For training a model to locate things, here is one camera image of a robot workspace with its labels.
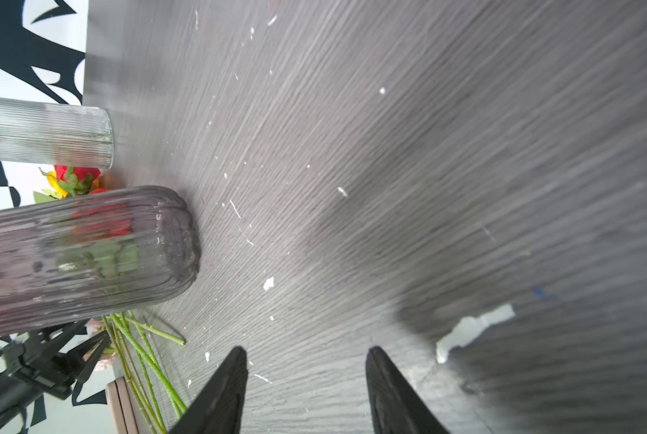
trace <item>red rose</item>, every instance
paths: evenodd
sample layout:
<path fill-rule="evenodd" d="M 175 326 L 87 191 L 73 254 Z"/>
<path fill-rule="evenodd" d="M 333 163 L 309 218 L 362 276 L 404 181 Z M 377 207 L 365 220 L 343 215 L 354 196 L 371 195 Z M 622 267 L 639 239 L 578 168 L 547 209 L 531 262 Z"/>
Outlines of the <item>red rose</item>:
<path fill-rule="evenodd" d="M 53 166 L 56 169 L 56 179 L 58 180 L 67 180 L 64 178 L 65 171 L 68 170 L 68 166 Z M 102 174 L 101 170 L 93 169 L 90 167 L 76 167 L 73 170 L 73 174 L 77 176 L 78 180 L 85 179 L 85 175 L 92 174 L 92 180 L 99 178 L 99 175 Z"/>

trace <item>white scratch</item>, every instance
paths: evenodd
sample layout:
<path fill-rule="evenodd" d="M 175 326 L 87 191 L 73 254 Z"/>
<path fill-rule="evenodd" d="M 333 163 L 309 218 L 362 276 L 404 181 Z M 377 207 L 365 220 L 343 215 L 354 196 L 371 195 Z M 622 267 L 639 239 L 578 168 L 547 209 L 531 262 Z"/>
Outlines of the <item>white scratch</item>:
<path fill-rule="evenodd" d="M 271 276 L 263 284 L 263 289 L 267 291 L 267 290 L 273 288 L 275 285 L 276 285 L 276 278 Z"/>
<path fill-rule="evenodd" d="M 267 379 L 266 377 L 261 377 L 261 376 L 259 376 L 258 374 L 253 374 L 253 376 L 254 376 L 254 377 L 256 377 L 256 378 L 260 378 L 260 379 L 262 379 L 263 381 L 266 381 L 266 382 L 268 382 L 268 383 L 270 383 L 270 384 L 273 384 L 273 382 L 272 382 L 272 381 L 270 381 L 269 379 Z"/>
<path fill-rule="evenodd" d="M 437 342 L 437 362 L 446 363 L 449 357 L 449 352 L 460 346 L 466 347 L 478 336 L 482 334 L 489 326 L 505 322 L 511 318 L 516 317 L 514 307 L 511 304 L 502 304 L 494 310 L 490 310 L 475 317 L 463 317 L 458 324 L 451 330 L 451 333 L 442 337 Z"/>
<path fill-rule="evenodd" d="M 485 225 L 483 224 L 483 222 L 480 222 L 480 227 L 481 227 L 481 228 L 482 228 L 482 230 L 485 232 L 485 235 L 487 235 L 488 237 L 490 237 L 490 239 L 492 240 L 492 242 L 495 242 L 495 243 L 497 242 L 497 240 L 492 236 L 492 232 L 490 232 L 490 231 L 485 227 Z"/>
<path fill-rule="evenodd" d="M 232 202 L 232 199 L 230 199 L 230 204 L 232 204 L 232 208 L 234 209 L 234 212 L 237 213 L 237 217 L 241 219 L 241 215 L 239 215 L 239 211 L 237 211 L 237 207 L 234 206 L 234 202 Z"/>

